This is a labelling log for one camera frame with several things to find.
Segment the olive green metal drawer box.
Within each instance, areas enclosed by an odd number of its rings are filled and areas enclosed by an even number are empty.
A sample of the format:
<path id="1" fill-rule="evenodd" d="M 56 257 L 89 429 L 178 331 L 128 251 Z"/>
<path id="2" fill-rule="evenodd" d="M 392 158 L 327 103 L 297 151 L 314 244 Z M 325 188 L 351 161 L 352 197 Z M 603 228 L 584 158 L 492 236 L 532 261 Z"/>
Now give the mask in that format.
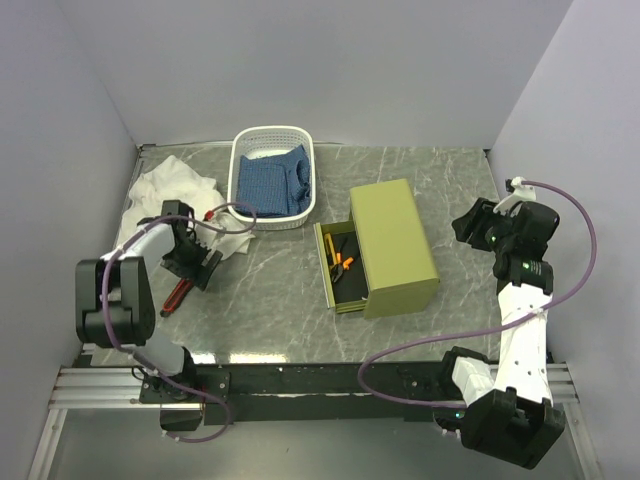
<path id="1" fill-rule="evenodd" d="M 368 287 L 364 317 L 424 311 L 440 277 L 408 181 L 352 188 L 350 219 Z"/>

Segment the white cloth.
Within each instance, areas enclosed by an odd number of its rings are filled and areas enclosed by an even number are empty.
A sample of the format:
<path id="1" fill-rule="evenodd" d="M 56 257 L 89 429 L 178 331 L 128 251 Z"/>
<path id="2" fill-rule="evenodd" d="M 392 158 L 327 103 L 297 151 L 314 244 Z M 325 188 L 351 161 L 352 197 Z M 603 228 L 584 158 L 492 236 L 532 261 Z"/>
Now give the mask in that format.
<path id="1" fill-rule="evenodd" d="M 223 204 L 225 199 L 217 189 L 214 178 L 196 173 L 176 156 L 167 157 L 149 173 L 142 174 L 131 187 L 131 206 L 123 213 L 116 243 L 122 244 L 133 235 L 140 220 L 159 216 L 165 200 L 180 200 L 190 206 L 198 220 L 204 214 Z M 253 234 L 220 235 L 214 245 L 203 241 L 202 226 L 196 226 L 197 239 L 209 248 L 222 253 L 223 260 L 233 254 L 247 254 Z"/>

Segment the orange handled pliers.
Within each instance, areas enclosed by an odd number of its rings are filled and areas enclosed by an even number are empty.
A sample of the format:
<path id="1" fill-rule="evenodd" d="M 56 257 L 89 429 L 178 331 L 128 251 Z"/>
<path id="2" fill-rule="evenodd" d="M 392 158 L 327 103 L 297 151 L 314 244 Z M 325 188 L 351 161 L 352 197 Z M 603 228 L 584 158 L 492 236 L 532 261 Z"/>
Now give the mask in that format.
<path id="1" fill-rule="evenodd" d="M 330 280 L 333 284 L 340 281 L 345 271 L 351 268 L 351 264 L 355 261 L 353 256 L 344 256 L 343 251 L 348 243 L 348 238 L 342 236 L 338 243 L 330 238 L 331 250 L 331 265 L 330 265 Z"/>

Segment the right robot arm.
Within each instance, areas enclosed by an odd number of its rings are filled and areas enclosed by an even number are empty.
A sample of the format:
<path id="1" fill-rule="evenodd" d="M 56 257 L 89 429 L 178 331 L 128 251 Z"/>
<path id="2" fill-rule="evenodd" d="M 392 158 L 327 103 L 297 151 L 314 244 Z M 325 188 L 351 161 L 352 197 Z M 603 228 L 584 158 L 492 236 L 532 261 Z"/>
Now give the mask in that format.
<path id="1" fill-rule="evenodd" d="M 478 352 L 445 353 L 439 390 L 462 397 L 457 420 L 464 447 L 531 470 L 563 433 L 566 419 L 554 407 L 546 367 L 547 313 L 554 273 L 543 256 L 559 225 L 558 213 L 535 201 L 507 211 L 478 199 L 452 223 L 458 241 L 495 256 L 493 275 L 501 312 L 498 366 Z"/>

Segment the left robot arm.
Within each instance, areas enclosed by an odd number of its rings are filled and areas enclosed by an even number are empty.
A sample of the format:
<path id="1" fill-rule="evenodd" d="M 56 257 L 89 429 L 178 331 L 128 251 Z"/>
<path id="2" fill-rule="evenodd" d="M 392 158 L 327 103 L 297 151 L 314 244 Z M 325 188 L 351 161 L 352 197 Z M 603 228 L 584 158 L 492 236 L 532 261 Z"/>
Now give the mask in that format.
<path id="1" fill-rule="evenodd" d="M 180 200 L 162 203 L 161 215 L 138 222 L 118 249 L 75 269 L 75 328 L 83 343 L 130 354 L 155 391 L 185 402 L 201 388 L 188 349 L 156 329 L 149 275 L 162 266 L 180 279 L 163 309 L 174 311 L 190 290 L 205 289 L 222 254 L 202 244 L 192 207 Z"/>

